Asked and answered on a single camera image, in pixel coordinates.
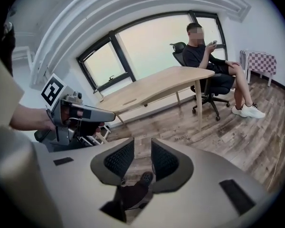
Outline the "person's left forearm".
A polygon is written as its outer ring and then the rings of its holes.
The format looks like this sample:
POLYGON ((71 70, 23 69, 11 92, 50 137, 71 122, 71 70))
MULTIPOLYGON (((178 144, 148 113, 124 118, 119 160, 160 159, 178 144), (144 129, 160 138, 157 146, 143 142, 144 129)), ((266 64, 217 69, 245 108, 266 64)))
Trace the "person's left forearm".
POLYGON ((55 130, 46 109, 28 108, 21 104, 16 107, 10 127, 19 131, 55 130))

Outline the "black framed window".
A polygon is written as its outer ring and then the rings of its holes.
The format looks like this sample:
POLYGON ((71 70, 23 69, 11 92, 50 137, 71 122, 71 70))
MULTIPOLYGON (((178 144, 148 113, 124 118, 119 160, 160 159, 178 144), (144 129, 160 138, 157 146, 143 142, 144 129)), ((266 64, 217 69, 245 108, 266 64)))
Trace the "black framed window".
POLYGON ((147 16, 111 30, 76 60, 92 89, 108 95, 139 79, 179 66, 172 55, 172 45, 188 42, 186 26, 191 22, 203 27, 206 42, 217 40, 214 57, 227 59, 218 15, 189 10, 147 16))

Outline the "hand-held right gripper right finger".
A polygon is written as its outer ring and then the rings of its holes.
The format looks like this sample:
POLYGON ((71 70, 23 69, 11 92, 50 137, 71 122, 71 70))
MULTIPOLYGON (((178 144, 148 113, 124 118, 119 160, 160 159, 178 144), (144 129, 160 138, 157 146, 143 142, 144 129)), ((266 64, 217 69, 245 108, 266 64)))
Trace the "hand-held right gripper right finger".
POLYGON ((223 157, 153 138, 153 197, 133 228, 250 228, 273 196, 223 157))

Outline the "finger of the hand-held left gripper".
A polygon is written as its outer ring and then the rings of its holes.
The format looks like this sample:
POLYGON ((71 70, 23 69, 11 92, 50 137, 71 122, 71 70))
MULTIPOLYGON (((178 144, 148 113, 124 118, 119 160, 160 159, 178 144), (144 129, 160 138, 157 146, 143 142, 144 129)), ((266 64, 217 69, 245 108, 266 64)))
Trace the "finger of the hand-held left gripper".
POLYGON ((115 120, 115 113, 95 107, 84 105, 82 107, 82 120, 87 122, 112 122, 115 120))

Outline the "light wooden desk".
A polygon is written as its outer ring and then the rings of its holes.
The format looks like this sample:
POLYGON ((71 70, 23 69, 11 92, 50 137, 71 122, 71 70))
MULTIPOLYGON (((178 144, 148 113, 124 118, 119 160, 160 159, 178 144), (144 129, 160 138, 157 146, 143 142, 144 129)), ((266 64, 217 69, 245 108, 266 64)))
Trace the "light wooden desk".
POLYGON ((202 68, 172 66, 143 79, 137 80, 109 95, 96 106, 112 111, 117 117, 130 110, 149 104, 190 86, 195 86, 197 98, 198 129, 202 128, 202 99, 200 80, 214 76, 202 68))

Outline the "person's black clothing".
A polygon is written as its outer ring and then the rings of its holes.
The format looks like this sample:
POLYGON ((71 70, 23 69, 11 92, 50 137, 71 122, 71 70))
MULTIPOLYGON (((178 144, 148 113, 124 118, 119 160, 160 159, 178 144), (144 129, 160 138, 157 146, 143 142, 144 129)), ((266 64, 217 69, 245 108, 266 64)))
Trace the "person's black clothing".
POLYGON ((129 209, 139 203, 147 195, 149 185, 149 183, 139 181, 132 186, 121 187, 123 209, 129 209))

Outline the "person's right black shoe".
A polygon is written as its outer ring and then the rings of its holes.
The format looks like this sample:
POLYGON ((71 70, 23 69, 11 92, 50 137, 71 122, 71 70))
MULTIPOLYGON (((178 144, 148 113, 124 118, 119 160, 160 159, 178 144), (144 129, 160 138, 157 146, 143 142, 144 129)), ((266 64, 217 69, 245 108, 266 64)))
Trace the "person's right black shoe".
POLYGON ((147 186, 151 184, 152 180, 153 180, 153 173, 150 171, 144 172, 140 178, 140 182, 147 186))

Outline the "white shelf rack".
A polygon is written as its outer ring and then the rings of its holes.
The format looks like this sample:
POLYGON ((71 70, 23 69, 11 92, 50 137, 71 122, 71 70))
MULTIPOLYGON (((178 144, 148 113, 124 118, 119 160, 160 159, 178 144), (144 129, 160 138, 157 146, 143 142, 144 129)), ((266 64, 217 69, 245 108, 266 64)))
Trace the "white shelf rack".
POLYGON ((86 146, 95 146, 108 143, 107 137, 111 133, 109 127, 106 125, 100 127, 101 131, 96 132, 92 136, 81 137, 81 142, 85 143, 86 146))

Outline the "black office chair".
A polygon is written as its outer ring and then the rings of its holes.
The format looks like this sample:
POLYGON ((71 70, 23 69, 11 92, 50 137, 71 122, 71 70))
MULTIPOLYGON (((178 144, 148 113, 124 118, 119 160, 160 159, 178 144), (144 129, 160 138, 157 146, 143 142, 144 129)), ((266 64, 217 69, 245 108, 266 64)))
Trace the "black office chair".
MULTIPOLYGON (((174 52, 172 53, 174 58, 184 67, 187 65, 182 56, 182 52, 186 46, 184 42, 171 43, 174 52)), ((216 121, 220 120, 219 111, 215 105, 215 102, 222 102, 226 104, 226 107, 230 107, 228 100, 217 98, 218 95, 226 95, 230 92, 230 89, 223 84, 223 74, 215 74, 207 79, 203 79, 200 87, 202 92, 202 105, 210 103, 216 113, 216 121)))

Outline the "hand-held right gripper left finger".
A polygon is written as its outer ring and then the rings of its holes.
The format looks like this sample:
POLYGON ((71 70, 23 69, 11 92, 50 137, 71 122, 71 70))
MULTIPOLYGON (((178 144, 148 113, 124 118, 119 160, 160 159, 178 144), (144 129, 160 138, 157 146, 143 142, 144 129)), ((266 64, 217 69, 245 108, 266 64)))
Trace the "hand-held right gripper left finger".
POLYGON ((58 208, 63 228, 130 228, 100 209, 112 201, 133 161, 134 139, 123 138, 100 146, 48 152, 34 143, 38 164, 50 196, 58 208), (105 166, 106 157, 130 147, 130 157, 120 174, 105 166))

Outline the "person's left hand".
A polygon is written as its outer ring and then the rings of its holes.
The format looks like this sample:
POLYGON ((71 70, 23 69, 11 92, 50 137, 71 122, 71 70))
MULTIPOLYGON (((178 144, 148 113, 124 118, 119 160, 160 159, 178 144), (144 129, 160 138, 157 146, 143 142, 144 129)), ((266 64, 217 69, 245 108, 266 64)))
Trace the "person's left hand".
POLYGON ((76 110, 68 106, 61 107, 61 121, 64 125, 75 126, 78 122, 78 118, 81 118, 82 115, 82 110, 76 110))

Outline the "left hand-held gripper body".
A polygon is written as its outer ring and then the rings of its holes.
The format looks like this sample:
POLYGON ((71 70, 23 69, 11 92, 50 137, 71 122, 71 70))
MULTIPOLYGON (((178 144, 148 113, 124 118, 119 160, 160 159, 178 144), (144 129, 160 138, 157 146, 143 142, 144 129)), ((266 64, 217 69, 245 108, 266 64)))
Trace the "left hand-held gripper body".
POLYGON ((36 131, 35 139, 46 145, 49 151, 68 151, 90 147, 80 140, 81 137, 86 137, 83 135, 85 128, 82 118, 78 118, 75 126, 64 125, 61 121, 62 106, 82 110, 82 94, 74 91, 57 75, 52 74, 43 87, 41 96, 46 102, 46 111, 56 128, 53 131, 36 131))

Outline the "checkered cloth table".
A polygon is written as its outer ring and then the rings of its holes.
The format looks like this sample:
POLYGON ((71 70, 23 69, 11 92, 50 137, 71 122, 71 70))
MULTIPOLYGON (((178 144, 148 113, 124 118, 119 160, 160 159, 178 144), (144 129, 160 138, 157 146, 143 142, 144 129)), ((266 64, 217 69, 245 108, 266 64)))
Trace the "checkered cloth table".
POLYGON ((241 65, 244 67, 247 82, 250 83, 251 72, 258 72, 260 78, 264 73, 269 74, 267 86, 271 86, 272 76, 276 74, 276 58, 266 52, 241 50, 239 53, 241 65))

